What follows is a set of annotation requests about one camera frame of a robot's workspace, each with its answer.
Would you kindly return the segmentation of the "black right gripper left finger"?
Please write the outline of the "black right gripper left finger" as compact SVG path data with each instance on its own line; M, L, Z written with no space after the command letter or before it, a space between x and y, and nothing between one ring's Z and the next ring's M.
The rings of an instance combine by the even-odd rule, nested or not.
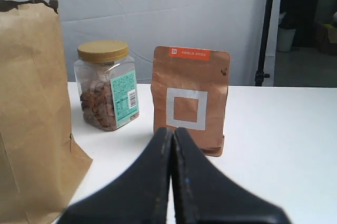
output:
M58 223L166 223L172 131L160 128L118 178L70 205Z

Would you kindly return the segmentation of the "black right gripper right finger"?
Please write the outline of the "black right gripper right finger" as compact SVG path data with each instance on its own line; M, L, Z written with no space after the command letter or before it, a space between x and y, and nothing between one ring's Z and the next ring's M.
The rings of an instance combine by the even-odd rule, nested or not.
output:
M282 208L220 172L185 128L174 131L171 178L176 223L290 223Z

